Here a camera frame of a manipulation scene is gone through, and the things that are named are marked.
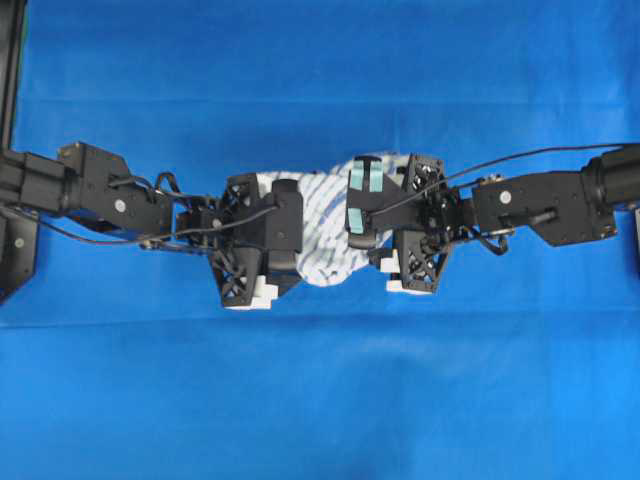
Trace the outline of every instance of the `black cable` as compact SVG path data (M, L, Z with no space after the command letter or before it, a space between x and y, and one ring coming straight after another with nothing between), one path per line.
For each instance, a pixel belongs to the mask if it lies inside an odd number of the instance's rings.
M145 242L156 242L156 241L163 241L164 239L167 238L172 238L172 237L177 237L180 235L191 235L191 234L196 234L196 233L213 233L213 232L220 232L222 230L228 230L229 228L235 228L235 227L239 227L241 225L244 225L246 223L250 223L253 222L254 220L257 220L258 218L274 211L277 210L278 207L277 205L272 205L270 207L264 208L262 210L259 210L258 212L254 213L253 215L249 215L246 218L243 218L241 220L236 220L235 222L229 222L229 223L225 223L223 225L220 225L219 227L211 227L211 228L187 228L184 230L178 230L175 232L171 232L171 233L165 233L162 235L148 235L148 236L144 236L144 237L140 237L136 240L93 240L91 238L86 238L86 237L82 237L80 235L76 235L75 233L71 233L67 230L64 230L60 227L56 227L55 225L45 222L43 220L40 220L39 218L35 218L31 215L29 215L28 213L23 212L22 210L19 210L17 208L11 208L11 207L3 207L6 210L11 211L12 213L18 215L21 218L24 218L25 220L30 220L32 222L38 223L40 225L42 225L43 227L46 227L50 230L53 230L54 232L57 232L61 235L64 235L65 237L71 238L72 240L77 240L79 242L83 242L83 243L88 243L91 245L100 245L100 246L114 246L114 245L139 245L141 243L145 243Z
M153 250L171 253L188 253L190 255L211 255L212 253L218 251L217 248L212 247L194 247L191 245L174 244L168 242L162 242L158 245L154 245Z
M479 231L473 227L462 225L462 229L471 234L474 240L480 242L480 244L489 250L491 253L497 256L502 256L509 251L509 244L507 243L507 237L504 235L498 236L498 245L494 245L486 237L484 237Z
M211 197L210 195L192 195L189 193L182 193L182 192L171 192L169 190L165 190L164 188L157 188L156 191L168 196L168 197L172 197L172 198L176 198L176 199L188 199L188 198L202 198L202 199L212 199L213 197Z
M442 185L443 183L447 183L447 182L449 182L451 180L455 180L458 177L462 177L462 176L467 175L467 174L469 174L471 172L475 172L476 170L481 170L483 168L492 167L493 165L497 165L499 163L504 163L504 162L507 162L509 160L514 160L516 158L529 157L529 156L539 155L541 153L549 153L549 152L594 150L596 148L614 148L614 147L617 148L617 147L629 147L629 146L635 146L635 145L639 145L639 144L637 144L637 143L599 143L599 144L593 144L593 145L580 145L580 146L545 147L545 148L538 148L537 150L529 150L527 152L521 152L521 153L515 153L513 155L507 155L506 157L496 158L495 160L490 160L488 162L479 163L479 164L474 165L472 167L465 168L464 170L461 170L458 173L455 173L453 175L449 175L448 177L444 177L444 178L438 180L436 183L433 183L433 184L429 185L427 188L424 188L424 189L420 190L419 192L414 193L413 195L405 197L402 200L399 200L397 202L391 203L391 204L387 205L386 207L382 207L382 208L379 208L378 210L373 210L371 212L368 212L368 214L371 217L382 215L383 213L387 213L387 212L389 212L391 210L394 210L394 209L396 209L398 207L401 207L402 205L405 205L405 204L407 204L409 202L412 202L416 198L421 197L425 193L430 192L431 190L435 189L436 187Z
M176 179L176 176L171 172L162 172L158 174L158 176L156 177L156 185L155 185L156 190L160 190L163 180L166 180L167 183L169 183L169 187L171 188L172 192L180 193L180 187L178 187L178 180Z
M485 178L478 178L477 180L474 180L473 182L463 183L462 185L454 185L451 188L452 189L455 188L456 190L462 190L463 188L475 187L476 185L480 185L482 182L485 182L485 181L486 181Z
M132 183L141 183L147 192L147 198L149 199L149 201L151 203L155 203L155 191L154 191L153 185L151 185L151 182L144 177L139 177L137 175L130 175L126 178L112 180L107 185L109 187L120 187L122 185L130 185Z

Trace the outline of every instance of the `metal bracket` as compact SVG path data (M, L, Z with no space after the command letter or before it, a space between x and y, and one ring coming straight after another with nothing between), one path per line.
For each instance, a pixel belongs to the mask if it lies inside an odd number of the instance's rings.
M640 208L636 209L636 239L638 240L638 255L640 256Z
M11 149L25 6L25 0L0 0L0 169ZM37 223L0 215L0 303L33 276L37 242Z
M260 198L255 174L227 180L221 210L250 214L268 205L270 215L234 228L233 238L220 236L220 249L209 256L222 305L226 308L270 308L300 281L296 253L302 251L302 195L295 180L275 180ZM196 218L202 218L201 212ZM183 216L188 223L189 217Z
M0 215L0 303L35 272L38 224L8 211Z

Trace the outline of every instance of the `blue backdrop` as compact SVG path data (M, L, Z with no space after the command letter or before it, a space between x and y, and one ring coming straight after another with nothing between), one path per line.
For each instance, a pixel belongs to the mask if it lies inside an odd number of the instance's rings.
M32 0L16 150L82 140L184 190L380 149L449 172L633 141L636 0ZM575 169L550 155L507 175ZM0 478L638 478L640 278L620 235L454 252L219 307L204 259L41 233L0 310ZM72 224L61 225L81 231Z

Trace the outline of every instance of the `white and blue striped cloth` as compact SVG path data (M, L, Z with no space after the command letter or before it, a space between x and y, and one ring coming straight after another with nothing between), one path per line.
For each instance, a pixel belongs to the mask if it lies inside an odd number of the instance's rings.
M382 160L383 172L393 176L405 166L408 155L373 154ZM369 264L367 253L349 248L345 230L347 181L353 159L335 166L329 173L266 172L258 174L260 195L271 190L271 182L281 178L298 180L304 198L303 249L297 256L297 269L302 279L318 287L344 282L355 270ZM381 246L391 232L378 238Z

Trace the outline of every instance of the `black mount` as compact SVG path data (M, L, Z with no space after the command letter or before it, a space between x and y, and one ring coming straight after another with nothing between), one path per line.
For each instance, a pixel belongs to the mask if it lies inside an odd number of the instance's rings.
M268 308L300 281L296 254L302 252L302 200L295 180L276 180L271 192L260 197L257 176L239 175L227 180L221 199L196 200L178 215L178 230L206 229L277 207L233 230L186 237L192 247L213 249L209 264L225 307Z
M20 68L25 3L0 0L0 180L7 173L2 158L10 152ZM38 225L16 215L0 216L0 303L35 273Z
M369 217L367 212L441 181L444 178L442 160L411 155L401 172L404 175L401 184L382 174L380 158L356 157L354 165L347 192L349 244L353 248L369 250L370 263L382 270L385 270L383 259L397 259L394 261L399 267L387 273L392 282L401 282L402 289L434 293L453 246L469 239L461 229L464 218L459 192L442 184L426 198L387 213ZM392 248L375 249L378 234L386 230L394 232Z

